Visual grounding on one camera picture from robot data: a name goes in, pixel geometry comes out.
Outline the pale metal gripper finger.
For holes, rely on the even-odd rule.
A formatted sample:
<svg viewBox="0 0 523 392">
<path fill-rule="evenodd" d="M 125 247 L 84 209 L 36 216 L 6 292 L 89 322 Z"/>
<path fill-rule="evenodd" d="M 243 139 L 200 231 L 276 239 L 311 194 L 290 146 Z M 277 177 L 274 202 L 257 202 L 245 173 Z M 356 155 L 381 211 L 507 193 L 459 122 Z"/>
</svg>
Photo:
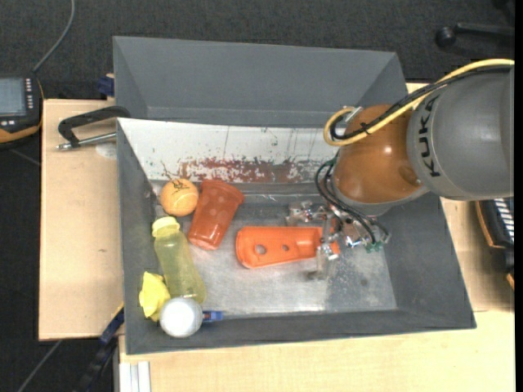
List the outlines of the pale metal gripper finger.
<svg viewBox="0 0 523 392">
<path fill-rule="evenodd" d="M 328 212 L 324 206 L 312 202 L 296 202 L 288 205 L 287 225 L 324 221 Z"/>
<path fill-rule="evenodd" d="M 322 243 L 316 249 L 316 269 L 313 272 L 313 278 L 326 279 L 334 270 L 339 254 L 328 243 Z"/>
</svg>

